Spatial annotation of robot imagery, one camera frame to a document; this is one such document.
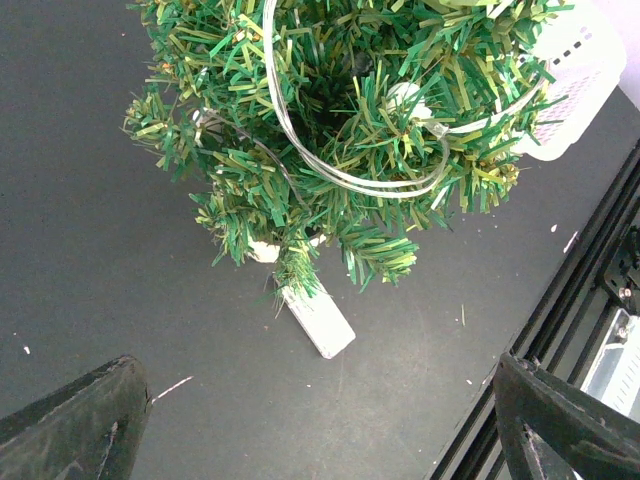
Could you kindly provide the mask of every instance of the white tree stand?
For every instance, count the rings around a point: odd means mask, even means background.
[[[323,237],[319,237],[311,243],[318,246],[323,240]],[[251,247],[254,253],[249,256],[260,263],[275,263],[280,253],[279,246],[265,242],[252,241]],[[344,350],[356,338],[356,334],[331,295],[322,284],[319,285],[313,298],[306,294],[295,295],[288,287],[282,289],[282,297],[320,355],[331,359]]]
[[[556,81],[547,101],[568,98],[542,110],[535,129],[536,144],[524,137],[514,151],[538,160],[556,160],[585,132],[620,81],[627,54],[620,35],[590,0],[571,2],[574,9],[558,14],[543,27],[533,49],[547,59]]]

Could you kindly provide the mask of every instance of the dark gray floor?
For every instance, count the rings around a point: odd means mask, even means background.
[[[358,336],[326,361],[259,301],[268,267],[209,267],[187,187],[118,130],[151,56],[137,15],[3,9],[0,416],[122,353],[156,394],[193,375],[156,403],[137,480],[421,478],[640,136],[616,92],[562,160],[523,161],[495,217],[417,235],[399,289],[358,295],[324,249],[321,278]]]

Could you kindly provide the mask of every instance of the artificial christmas tree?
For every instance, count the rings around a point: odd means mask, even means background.
[[[410,228],[446,226],[454,194],[488,212],[516,184],[553,78],[532,54],[550,0],[138,0],[156,52],[125,119],[242,263],[280,246],[275,278],[317,289],[310,238],[351,279],[397,283]]]

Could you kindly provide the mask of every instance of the white wire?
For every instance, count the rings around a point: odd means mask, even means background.
[[[287,111],[287,105],[284,100],[284,96],[282,94],[282,90],[280,88],[280,83],[278,82],[278,71],[276,68],[275,55],[273,51],[273,29],[275,23],[275,11],[278,4],[278,0],[265,0],[263,17],[262,17],[262,29],[264,33],[264,56],[265,56],[265,68],[267,73],[267,83],[269,86],[269,94],[271,96],[271,102],[273,103],[273,108],[278,117],[278,121],[284,130],[285,135],[289,139],[289,141],[293,144],[293,146],[298,150],[300,156],[305,161],[305,163],[315,172],[322,175],[324,178],[329,180],[330,182],[335,183],[341,187],[344,187],[348,190],[364,193],[366,195],[370,195],[373,197],[379,198],[413,198],[424,195],[425,193],[430,192],[434,188],[438,186],[443,177],[443,172],[447,161],[449,160],[450,148],[449,143],[446,140],[447,133],[468,133],[475,130],[480,130],[487,126],[487,123],[493,123],[503,118],[504,115],[511,115],[517,111],[519,111],[524,105],[526,105],[535,95],[535,93],[542,87],[544,83],[544,78],[541,77],[538,84],[526,95],[524,95],[518,102],[513,104],[504,112],[494,115],[491,117],[489,122],[487,120],[482,120],[478,122],[471,123],[469,125],[464,125],[461,127],[456,127],[453,129],[449,129],[445,125],[442,125],[437,122],[427,122],[425,125],[427,129],[433,133],[438,141],[442,145],[442,160],[439,163],[438,167],[431,172],[429,175],[418,178],[416,180],[400,180],[400,181],[377,181],[377,180],[367,180],[363,178],[359,178],[353,175],[350,175],[342,170],[339,170],[326,162],[323,162],[320,158],[315,156],[312,152],[310,152],[300,141],[298,136],[296,135],[293,124],[291,123],[291,118],[289,117],[289,113]],[[386,189],[396,189],[402,187],[419,187],[424,185],[427,182],[430,182],[429,185],[423,186],[416,190],[409,191],[385,191]]]

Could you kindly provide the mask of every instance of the white plastic basket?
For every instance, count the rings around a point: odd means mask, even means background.
[[[556,82],[549,85],[547,101],[566,100],[542,110],[537,145],[525,137],[517,147],[539,160],[555,160],[585,132],[620,81],[627,55],[622,39],[590,0],[576,0],[573,10],[562,11],[545,25],[533,54],[549,61]]]

